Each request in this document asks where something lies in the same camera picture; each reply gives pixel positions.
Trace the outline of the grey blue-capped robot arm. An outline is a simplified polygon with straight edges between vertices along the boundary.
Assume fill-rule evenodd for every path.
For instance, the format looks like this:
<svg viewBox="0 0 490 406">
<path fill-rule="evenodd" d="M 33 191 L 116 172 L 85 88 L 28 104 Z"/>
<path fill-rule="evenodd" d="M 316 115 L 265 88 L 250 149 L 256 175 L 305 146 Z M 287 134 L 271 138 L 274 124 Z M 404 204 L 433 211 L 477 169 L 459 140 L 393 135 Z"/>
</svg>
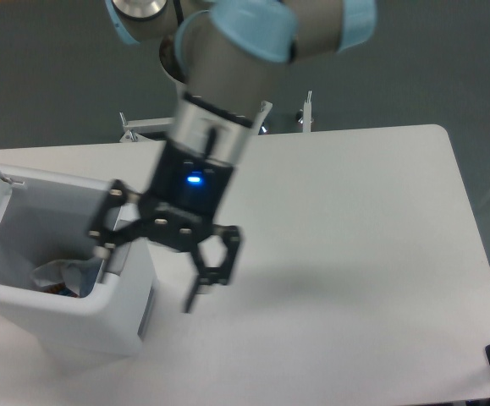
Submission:
<svg viewBox="0 0 490 406">
<path fill-rule="evenodd" d="M 184 84 L 148 187 L 110 183 L 88 234 L 107 260 L 146 238 L 191 256 L 200 290 L 231 280 L 241 235 L 215 223 L 217 209 L 247 140 L 262 126 L 267 101 L 285 67 L 368 41 L 373 1 L 109 1 L 126 43 L 160 38 L 173 76 Z"/>
</svg>

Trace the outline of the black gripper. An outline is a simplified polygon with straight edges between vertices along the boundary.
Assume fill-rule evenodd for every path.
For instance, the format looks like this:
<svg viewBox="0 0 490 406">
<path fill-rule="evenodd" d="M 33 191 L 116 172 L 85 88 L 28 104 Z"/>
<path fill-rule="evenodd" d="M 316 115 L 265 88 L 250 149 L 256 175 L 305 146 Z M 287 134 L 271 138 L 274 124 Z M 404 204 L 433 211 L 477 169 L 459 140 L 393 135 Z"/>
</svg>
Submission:
<svg viewBox="0 0 490 406">
<path fill-rule="evenodd" d="M 195 277 L 183 312 L 191 313 L 198 295 L 232 282 L 243 241 L 241 228 L 215 224 L 214 217 L 233 173 L 232 166 L 167 141 L 142 195 L 119 179 L 108 185 L 86 230 L 95 241 L 93 255 L 110 259 L 118 247 L 141 238 L 189 252 Z M 132 208 L 135 216 L 118 226 L 117 217 L 125 208 Z"/>
</svg>

